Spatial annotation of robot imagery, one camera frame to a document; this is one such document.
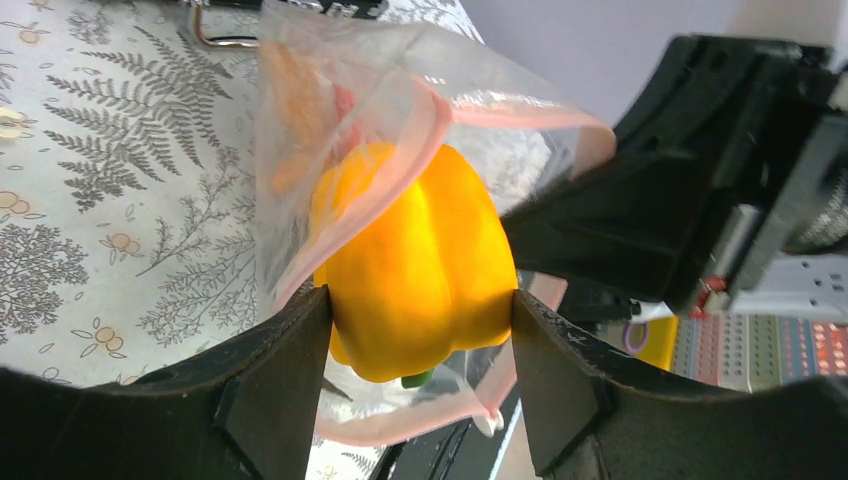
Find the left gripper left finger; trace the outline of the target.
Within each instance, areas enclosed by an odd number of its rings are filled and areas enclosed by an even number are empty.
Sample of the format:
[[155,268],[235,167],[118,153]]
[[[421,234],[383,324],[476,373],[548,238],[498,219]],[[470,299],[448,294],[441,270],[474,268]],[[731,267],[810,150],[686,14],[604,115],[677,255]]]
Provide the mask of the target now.
[[301,479],[330,336],[325,289],[121,386],[1,372],[5,479]]

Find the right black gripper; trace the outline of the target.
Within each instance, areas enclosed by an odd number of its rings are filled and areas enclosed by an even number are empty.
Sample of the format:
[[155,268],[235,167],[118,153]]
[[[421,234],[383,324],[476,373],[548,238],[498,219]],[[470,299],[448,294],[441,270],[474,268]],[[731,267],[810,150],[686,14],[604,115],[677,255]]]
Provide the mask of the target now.
[[847,155],[832,57],[788,39],[673,38],[617,125],[618,155],[504,215],[517,267],[677,313],[841,321],[846,262],[796,239]]

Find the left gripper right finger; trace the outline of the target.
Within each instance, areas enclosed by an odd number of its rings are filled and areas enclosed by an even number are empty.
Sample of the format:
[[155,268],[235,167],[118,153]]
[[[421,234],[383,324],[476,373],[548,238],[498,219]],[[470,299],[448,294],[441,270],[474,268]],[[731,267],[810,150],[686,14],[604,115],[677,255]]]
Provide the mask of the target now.
[[512,345],[529,450],[546,479],[843,479],[847,382],[742,393],[633,358],[526,291]]

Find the clear pink dotted zip bag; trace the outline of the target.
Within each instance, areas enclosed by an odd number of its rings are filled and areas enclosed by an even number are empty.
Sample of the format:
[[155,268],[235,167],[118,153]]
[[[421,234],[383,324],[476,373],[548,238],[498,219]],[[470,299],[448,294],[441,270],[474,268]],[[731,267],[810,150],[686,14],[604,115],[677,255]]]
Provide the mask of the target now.
[[[324,157],[355,122],[362,140],[344,174],[315,164],[280,198],[269,180],[292,143],[276,112],[259,48],[279,42],[308,60],[322,87],[356,95],[319,153]],[[332,254],[377,219],[423,173],[440,147],[456,149],[484,182],[500,221],[558,180],[609,160],[612,129],[574,106],[549,82],[449,29],[429,23],[304,22],[262,32],[256,134],[256,282],[258,311],[281,311]],[[408,387],[373,383],[334,360],[331,333],[317,432],[355,446],[399,443],[458,421],[486,436],[502,429],[501,407],[516,382],[509,338],[461,350]]]

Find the orange toy carrot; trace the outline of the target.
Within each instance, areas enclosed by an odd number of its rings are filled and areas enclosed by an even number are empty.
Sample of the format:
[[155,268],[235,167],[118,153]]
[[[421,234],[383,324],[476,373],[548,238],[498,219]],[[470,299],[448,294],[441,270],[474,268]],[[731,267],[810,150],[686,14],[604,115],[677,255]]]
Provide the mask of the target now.
[[353,167],[345,157],[362,140],[358,122],[339,136],[324,157],[319,153],[338,122],[353,111],[354,92],[338,84],[323,88],[316,68],[282,43],[262,44],[259,59],[292,143],[269,180],[270,193],[280,198],[293,192],[315,164],[322,170],[350,173]]

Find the yellow toy bell pepper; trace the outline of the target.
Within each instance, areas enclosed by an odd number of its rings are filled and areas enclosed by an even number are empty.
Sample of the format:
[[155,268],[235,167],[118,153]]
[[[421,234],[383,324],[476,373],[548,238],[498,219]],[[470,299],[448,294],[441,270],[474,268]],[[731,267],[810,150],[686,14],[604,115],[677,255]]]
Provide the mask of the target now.
[[313,282],[329,291],[334,360],[366,381],[408,387],[454,352],[504,343],[518,286],[487,188],[448,145]]

